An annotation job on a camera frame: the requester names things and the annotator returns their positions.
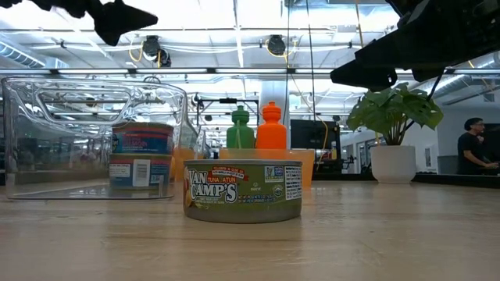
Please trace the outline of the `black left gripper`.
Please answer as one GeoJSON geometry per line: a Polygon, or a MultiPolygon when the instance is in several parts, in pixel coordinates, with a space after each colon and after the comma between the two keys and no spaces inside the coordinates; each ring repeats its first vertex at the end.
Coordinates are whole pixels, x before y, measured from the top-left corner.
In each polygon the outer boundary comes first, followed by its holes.
{"type": "Polygon", "coordinates": [[[74,18],[87,12],[94,20],[95,32],[110,46],[117,46],[120,36],[158,23],[158,17],[126,5],[123,0],[102,4],[100,0],[31,0],[40,9],[66,10],[74,18]]]}

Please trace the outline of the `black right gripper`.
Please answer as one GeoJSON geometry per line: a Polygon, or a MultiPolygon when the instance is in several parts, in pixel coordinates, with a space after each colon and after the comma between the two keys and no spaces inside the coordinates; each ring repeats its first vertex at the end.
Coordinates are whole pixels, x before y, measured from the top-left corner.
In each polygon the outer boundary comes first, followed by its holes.
{"type": "Polygon", "coordinates": [[[500,0],[386,0],[386,3],[399,15],[400,28],[356,52],[355,60],[361,66],[445,68],[500,50],[500,19],[415,20],[426,7],[468,17],[500,12],[500,0]]]}

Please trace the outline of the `orange plastic bottle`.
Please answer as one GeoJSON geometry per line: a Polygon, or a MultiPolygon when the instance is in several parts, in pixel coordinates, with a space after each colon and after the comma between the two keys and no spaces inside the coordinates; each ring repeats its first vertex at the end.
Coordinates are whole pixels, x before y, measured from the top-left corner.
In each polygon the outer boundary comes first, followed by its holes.
{"type": "Polygon", "coordinates": [[[256,147],[258,149],[286,149],[287,129],[280,122],[281,108],[275,101],[262,107],[264,123],[257,127],[256,147]]]}

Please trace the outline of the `green plastic bottle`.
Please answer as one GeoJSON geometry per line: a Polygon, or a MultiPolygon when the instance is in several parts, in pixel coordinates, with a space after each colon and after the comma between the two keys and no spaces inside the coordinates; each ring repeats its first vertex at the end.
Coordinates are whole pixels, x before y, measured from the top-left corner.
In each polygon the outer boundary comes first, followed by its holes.
{"type": "Polygon", "coordinates": [[[239,105],[231,113],[233,126],[227,129],[227,148],[252,149],[255,147],[254,130],[247,126],[249,112],[244,110],[243,105],[239,105]]]}

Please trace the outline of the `clear plastic bin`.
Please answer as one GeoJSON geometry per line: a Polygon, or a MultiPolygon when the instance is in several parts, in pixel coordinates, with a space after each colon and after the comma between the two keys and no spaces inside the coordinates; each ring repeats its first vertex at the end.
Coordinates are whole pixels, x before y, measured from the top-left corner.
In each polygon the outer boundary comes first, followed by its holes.
{"type": "Polygon", "coordinates": [[[12,199],[172,197],[110,186],[112,128],[119,123],[190,122],[188,95],[168,84],[8,77],[2,80],[2,157],[12,199]]]}
{"type": "Polygon", "coordinates": [[[190,148],[196,153],[193,160],[210,157],[210,147],[206,143],[205,131],[200,126],[192,126],[190,122],[182,122],[174,127],[174,146],[190,148]]]}

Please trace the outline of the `orange fruit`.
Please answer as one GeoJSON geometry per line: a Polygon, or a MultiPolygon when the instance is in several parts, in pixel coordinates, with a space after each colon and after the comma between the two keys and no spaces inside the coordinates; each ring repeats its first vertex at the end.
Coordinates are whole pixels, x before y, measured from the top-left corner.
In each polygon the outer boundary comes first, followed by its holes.
{"type": "Polygon", "coordinates": [[[184,162],[193,160],[195,156],[193,149],[175,147],[172,154],[170,179],[174,182],[181,182],[184,178],[184,162]]]}

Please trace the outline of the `Van Camp's tuna can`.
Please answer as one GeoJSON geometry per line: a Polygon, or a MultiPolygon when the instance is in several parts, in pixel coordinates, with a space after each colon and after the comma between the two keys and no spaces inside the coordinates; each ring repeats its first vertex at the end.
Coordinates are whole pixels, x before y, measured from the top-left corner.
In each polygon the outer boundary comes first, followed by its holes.
{"type": "Polygon", "coordinates": [[[294,219],[302,211],[302,163],[276,159],[204,159],[184,163],[184,214],[222,223],[294,219]]]}

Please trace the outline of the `black ceiling-mounted device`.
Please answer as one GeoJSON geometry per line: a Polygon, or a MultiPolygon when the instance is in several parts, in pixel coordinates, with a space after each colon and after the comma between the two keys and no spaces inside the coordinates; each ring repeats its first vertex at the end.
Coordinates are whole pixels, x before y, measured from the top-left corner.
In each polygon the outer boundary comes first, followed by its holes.
{"type": "Polygon", "coordinates": [[[158,68],[170,68],[171,58],[169,52],[162,48],[159,43],[159,36],[148,35],[142,42],[142,55],[150,62],[156,64],[158,68]]]}
{"type": "Polygon", "coordinates": [[[280,35],[273,34],[266,41],[266,49],[271,55],[283,56],[286,51],[286,45],[280,35]]]}

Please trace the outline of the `black monitor screen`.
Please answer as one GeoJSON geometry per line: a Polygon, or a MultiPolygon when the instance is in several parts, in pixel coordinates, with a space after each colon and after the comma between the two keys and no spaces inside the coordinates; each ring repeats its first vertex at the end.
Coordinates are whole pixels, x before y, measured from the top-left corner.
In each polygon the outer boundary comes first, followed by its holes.
{"type": "Polygon", "coordinates": [[[314,150],[314,166],[318,173],[342,171],[341,129],[336,122],[293,119],[291,147],[314,150]]]}

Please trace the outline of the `potted green plant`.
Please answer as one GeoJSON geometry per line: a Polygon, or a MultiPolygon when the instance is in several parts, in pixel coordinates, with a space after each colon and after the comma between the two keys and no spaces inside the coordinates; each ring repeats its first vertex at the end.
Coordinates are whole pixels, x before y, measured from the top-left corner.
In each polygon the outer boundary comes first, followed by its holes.
{"type": "Polygon", "coordinates": [[[385,145],[370,149],[371,171],[379,183],[410,183],[416,175],[416,149],[404,145],[411,125],[435,130],[444,115],[425,91],[400,83],[382,91],[367,91],[352,108],[347,127],[365,127],[380,134],[385,145]]]}

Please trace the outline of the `orange translucent plastic bin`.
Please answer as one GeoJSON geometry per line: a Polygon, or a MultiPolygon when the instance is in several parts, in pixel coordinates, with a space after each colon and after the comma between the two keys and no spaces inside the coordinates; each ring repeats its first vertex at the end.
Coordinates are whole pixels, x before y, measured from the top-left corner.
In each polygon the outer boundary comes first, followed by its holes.
{"type": "Polygon", "coordinates": [[[302,163],[302,187],[309,190],[312,185],[313,167],[315,161],[314,150],[283,150],[257,148],[221,148],[221,159],[273,159],[293,160],[302,163]]]}

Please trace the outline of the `person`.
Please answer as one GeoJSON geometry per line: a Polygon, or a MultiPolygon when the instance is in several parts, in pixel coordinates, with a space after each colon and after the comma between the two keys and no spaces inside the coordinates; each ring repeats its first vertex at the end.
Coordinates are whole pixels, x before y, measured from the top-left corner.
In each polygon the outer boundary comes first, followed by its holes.
{"type": "Polygon", "coordinates": [[[500,163],[489,160],[484,154],[484,121],[478,117],[468,119],[464,130],[457,143],[457,173],[469,176],[499,174],[500,163]]]}

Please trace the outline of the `black background rig frame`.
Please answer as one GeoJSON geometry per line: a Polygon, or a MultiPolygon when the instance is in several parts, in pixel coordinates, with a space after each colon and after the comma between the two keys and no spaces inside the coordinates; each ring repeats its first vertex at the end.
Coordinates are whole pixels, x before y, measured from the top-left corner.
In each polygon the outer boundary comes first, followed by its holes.
{"type": "Polygon", "coordinates": [[[237,104],[238,102],[243,103],[244,105],[247,106],[247,108],[256,115],[256,124],[259,124],[260,117],[259,117],[259,101],[258,100],[251,100],[251,99],[238,99],[238,98],[200,98],[198,94],[195,94],[194,96],[194,102],[196,105],[196,125],[199,126],[200,122],[200,116],[202,114],[201,110],[201,103],[207,101],[209,104],[204,107],[204,109],[207,109],[213,102],[218,102],[220,104],[237,104]],[[256,104],[256,109],[253,109],[249,103],[253,102],[256,104]]]}

